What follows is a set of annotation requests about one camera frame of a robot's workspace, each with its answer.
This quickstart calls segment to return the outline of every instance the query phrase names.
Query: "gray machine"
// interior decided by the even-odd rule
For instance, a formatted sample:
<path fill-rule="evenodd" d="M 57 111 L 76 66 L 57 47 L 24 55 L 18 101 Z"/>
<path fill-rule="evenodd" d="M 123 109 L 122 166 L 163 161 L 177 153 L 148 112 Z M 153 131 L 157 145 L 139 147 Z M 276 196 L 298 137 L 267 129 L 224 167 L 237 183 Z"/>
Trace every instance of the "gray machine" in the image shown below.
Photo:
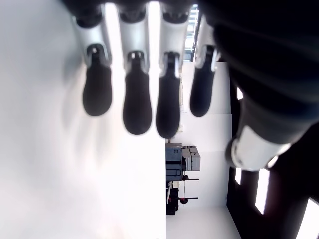
<path fill-rule="evenodd" d="M 179 182 L 193 181 L 185 172 L 200 171 L 200 155 L 196 146 L 182 146 L 181 143 L 166 144 L 166 214 L 175 215 L 178 203 L 186 204 L 189 199 L 179 197 Z"/>

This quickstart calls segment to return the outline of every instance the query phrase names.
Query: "gray metal part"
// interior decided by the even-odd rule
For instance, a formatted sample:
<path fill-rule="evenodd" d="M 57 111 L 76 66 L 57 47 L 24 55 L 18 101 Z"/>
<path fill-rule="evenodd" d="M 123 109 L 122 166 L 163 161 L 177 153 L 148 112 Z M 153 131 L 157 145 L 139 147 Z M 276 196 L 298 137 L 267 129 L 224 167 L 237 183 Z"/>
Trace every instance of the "gray metal part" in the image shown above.
<path fill-rule="evenodd" d="M 183 148 L 183 157 L 186 161 L 186 171 L 191 171 L 191 154 L 188 148 Z"/>
<path fill-rule="evenodd" d="M 181 163 L 182 160 L 182 149 L 179 146 L 172 146 L 165 148 L 166 161 L 173 161 Z"/>
<path fill-rule="evenodd" d="M 181 181 L 182 168 L 181 164 L 167 164 L 166 165 L 166 182 Z"/>
<path fill-rule="evenodd" d="M 213 38 L 214 28 L 207 24 L 206 17 L 203 15 L 200 21 L 198 40 L 196 45 L 195 67 L 202 68 L 205 62 L 207 46 L 215 46 Z"/>
<path fill-rule="evenodd" d="M 128 54 L 132 51 L 141 51 L 144 53 L 144 69 L 142 70 L 147 73 L 150 68 L 148 5 L 145 18 L 142 21 L 126 23 L 119 17 L 119 23 L 125 71 L 128 72 L 130 70 Z"/>
<path fill-rule="evenodd" d="M 166 148 L 172 148 L 172 147 L 181 147 L 181 143 L 167 143 L 165 144 Z"/>
<path fill-rule="evenodd" d="M 166 52 L 179 54 L 179 68 L 183 65 L 183 56 L 187 34 L 188 20 L 182 24 L 173 24 L 165 21 L 161 12 L 160 42 L 159 42 L 159 67 L 163 70 Z"/>
<path fill-rule="evenodd" d="M 196 146 L 191 146 L 191 147 L 189 147 L 189 151 L 190 151 L 191 153 L 198 153 L 198 150 L 197 150 L 197 147 L 196 147 Z"/>
<path fill-rule="evenodd" d="M 199 153 L 191 153 L 191 170 L 200 171 L 200 155 Z"/>
<path fill-rule="evenodd" d="M 233 141 L 230 153 L 235 167 L 247 171 L 259 171 L 265 168 L 272 158 L 283 154 L 290 147 L 290 143 L 268 142 L 246 125 L 240 136 Z"/>
<path fill-rule="evenodd" d="M 105 59 L 108 66 L 112 64 L 112 55 L 111 48 L 109 44 L 109 37 L 105 21 L 105 8 L 104 5 L 101 5 L 102 8 L 102 21 L 99 25 L 92 28 L 82 28 L 77 22 L 76 18 L 72 17 L 72 25 L 75 30 L 75 33 L 80 44 L 84 61 L 87 67 L 91 66 L 91 57 L 87 54 L 87 48 L 92 44 L 101 44 L 104 48 Z"/>

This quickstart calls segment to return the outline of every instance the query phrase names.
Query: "black rubber fingertip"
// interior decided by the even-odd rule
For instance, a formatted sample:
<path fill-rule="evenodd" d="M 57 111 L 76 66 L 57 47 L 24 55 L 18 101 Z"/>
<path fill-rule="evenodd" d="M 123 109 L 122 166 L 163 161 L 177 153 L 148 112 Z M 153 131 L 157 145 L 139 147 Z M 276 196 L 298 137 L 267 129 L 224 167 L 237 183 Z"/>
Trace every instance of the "black rubber fingertip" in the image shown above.
<path fill-rule="evenodd" d="M 140 135 L 147 132 L 152 123 L 149 76 L 139 66 L 133 65 L 125 77 L 125 83 L 124 125 L 129 133 Z"/>
<path fill-rule="evenodd" d="M 86 71 L 83 106 L 87 114 L 100 116 L 111 106 L 111 69 L 102 64 L 92 64 Z"/>
<path fill-rule="evenodd" d="M 156 128 L 163 138 L 173 138 L 178 131 L 180 78 L 168 71 L 159 79 L 159 99 L 156 113 Z"/>
<path fill-rule="evenodd" d="M 213 79 L 214 73 L 210 69 L 209 62 L 205 62 L 200 69 L 195 68 L 189 106 L 193 115 L 197 117 L 205 115 L 209 110 Z"/>

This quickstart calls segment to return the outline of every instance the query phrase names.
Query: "robotic hand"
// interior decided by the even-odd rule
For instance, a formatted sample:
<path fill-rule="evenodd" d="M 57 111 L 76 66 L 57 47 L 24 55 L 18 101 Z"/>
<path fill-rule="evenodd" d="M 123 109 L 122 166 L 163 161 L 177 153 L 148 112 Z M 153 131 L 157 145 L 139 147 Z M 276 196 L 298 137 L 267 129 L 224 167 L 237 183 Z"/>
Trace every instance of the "robotic hand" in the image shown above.
<path fill-rule="evenodd" d="M 215 64 L 221 54 L 229 65 L 231 80 L 244 95 L 237 135 L 226 148 L 229 164 L 257 171 L 297 142 L 319 121 L 319 30 L 313 27 L 319 15 L 316 3 L 306 1 L 264 7 L 260 2 L 251 5 L 234 0 L 160 0 L 161 74 L 156 115 L 160 136 L 172 138 L 179 126 L 179 72 L 189 10 L 197 3 L 203 16 L 190 96 L 192 113 L 200 117 L 208 111 Z M 89 115 L 98 116 L 108 110 L 112 100 L 106 0 L 63 2 L 73 15 L 88 67 L 83 105 Z M 111 2 L 119 13 L 126 71 L 123 120 L 128 132 L 143 134 L 152 121 L 148 1 Z"/>

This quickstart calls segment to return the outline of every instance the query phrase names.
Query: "white wall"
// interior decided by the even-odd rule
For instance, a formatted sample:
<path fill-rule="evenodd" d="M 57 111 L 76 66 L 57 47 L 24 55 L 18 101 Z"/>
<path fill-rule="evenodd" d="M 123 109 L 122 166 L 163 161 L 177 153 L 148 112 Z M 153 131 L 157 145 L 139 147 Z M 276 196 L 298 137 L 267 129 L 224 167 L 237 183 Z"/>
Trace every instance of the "white wall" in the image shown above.
<path fill-rule="evenodd" d="M 198 199 L 189 201 L 185 207 L 226 205 L 229 166 L 224 151 L 231 139 L 230 86 L 226 64 L 217 63 L 217 68 L 210 108 L 206 115 L 198 118 L 189 109 L 194 63 L 184 62 L 183 65 L 180 122 L 183 132 L 177 133 L 172 142 L 182 143 L 183 146 L 195 145 L 201 156 L 200 171 L 187 172 L 190 178 L 199 178 L 199 181 L 185 182 L 185 196 Z M 179 195 L 184 196 L 184 182 L 180 184 Z"/>
<path fill-rule="evenodd" d="M 180 208 L 166 222 L 167 239 L 240 239 L 226 207 Z"/>
<path fill-rule="evenodd" d="M 124 129 L 115 9 L 107 9 L 113 103 L 97 118 L 82 107 L 85 67 L 59 1 L 4 0 L 0 16 L 0 238 L 165 238 L 164 140 L 154 123 L 139 137 Z M 150 23 L 154 115 L 158 23 Z"/>

